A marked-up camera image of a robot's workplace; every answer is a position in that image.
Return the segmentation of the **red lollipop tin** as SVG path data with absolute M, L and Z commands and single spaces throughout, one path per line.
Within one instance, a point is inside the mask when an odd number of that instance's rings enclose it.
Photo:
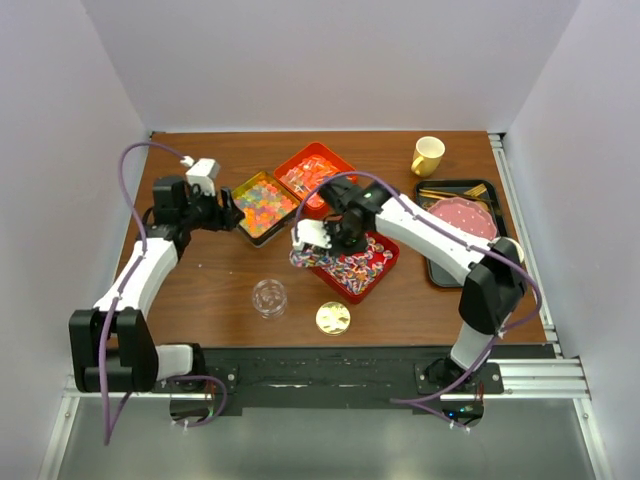
M 397 263 L 400 250 L 392 240 L 375 232 L 367 233 L 364 252 L 342 255 L 331 265 L 311 272 L 351 304 L 361 303 Z

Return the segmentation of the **black gummy candy tin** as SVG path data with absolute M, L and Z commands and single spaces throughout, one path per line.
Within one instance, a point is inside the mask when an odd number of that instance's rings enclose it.
M 260 171 L 232 191 L 244 213 L 238 229 L 255 247 L 261 247 L 292 220 L 300 200 L 266 171 Z

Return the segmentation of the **metal scoop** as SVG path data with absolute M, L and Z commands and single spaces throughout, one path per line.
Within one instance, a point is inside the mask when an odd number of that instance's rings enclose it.
M 326 268 L 336 264 L 339 259 L 339 255 L 333 255 L 329 250 L 317 246 L 292 249 L 289 253 L 290 263 L 298 268 Z

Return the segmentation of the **orange candy tin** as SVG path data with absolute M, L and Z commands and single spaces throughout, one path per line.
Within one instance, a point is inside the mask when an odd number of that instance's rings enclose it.
M 320 142 L 313 142 L 278 166 L 274 177 L 299 201 L 323 180 L 355 168 Z

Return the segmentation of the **black tray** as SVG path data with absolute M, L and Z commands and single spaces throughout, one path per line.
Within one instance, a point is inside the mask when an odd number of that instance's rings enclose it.
M 442 190 L 448 192 L 465 193 L 472 187 L 484 183 L 488 192 L 484 194 L 484 197 L 488 197 L 492 200 L 490 205 L 479 203 L 480 207 L 488 211 L 493 217 L 496 223 L 499 236 L 510 236 L 508 225 L 503 215 L 502 205 L 499 200 L 496 188 L 489 180 L 481 179 L 445 179 L 445 180 L 421 180 L 414 187 L 414 201 L 421 208 L 427 210 L 436 201 L 444 198 L 425 197 L 418 194 L 418 189 L 430 189 L 430 190 Z

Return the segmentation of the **clear glass jar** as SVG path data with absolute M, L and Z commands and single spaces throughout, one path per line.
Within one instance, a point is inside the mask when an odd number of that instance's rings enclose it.
M 284 285 L 275 279 L 259 281 L 252 291 L 252 304 L 264 319 L 274 319 L 281 316 L 288 304 Z

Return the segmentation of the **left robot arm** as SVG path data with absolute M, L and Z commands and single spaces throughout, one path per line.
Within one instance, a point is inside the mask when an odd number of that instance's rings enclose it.
M 74 378 L 82 392 L 149 392 L 171 379 L 185 392 L 207 380 L 196 343 L 156 345 L 146 320 L 159 289 L 182 258 L 193 231 L 231 231 L 244 214 L 228 187 L 204 188 L 178 175 L 152 188 L 153 204 L 129 261 L 94 306 L 69 320 Z

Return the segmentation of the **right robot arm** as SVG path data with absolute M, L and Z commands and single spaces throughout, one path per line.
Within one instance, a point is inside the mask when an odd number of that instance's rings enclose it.
M 293 251 L 312 247 L 333 257 L 360 253 L 366 234 L 378 233 L 434 261 L 461 284 L 462 327 L 449 354 L 427 370 L 444 389 L 469 392 L 480 382 L 481 366 L 534 283 L 522 266 L 517 242 L 468 233 L 377 177 L 361 187 L 348 174 L 338 174 L 315 191 L 338 217 L 296 219 Z

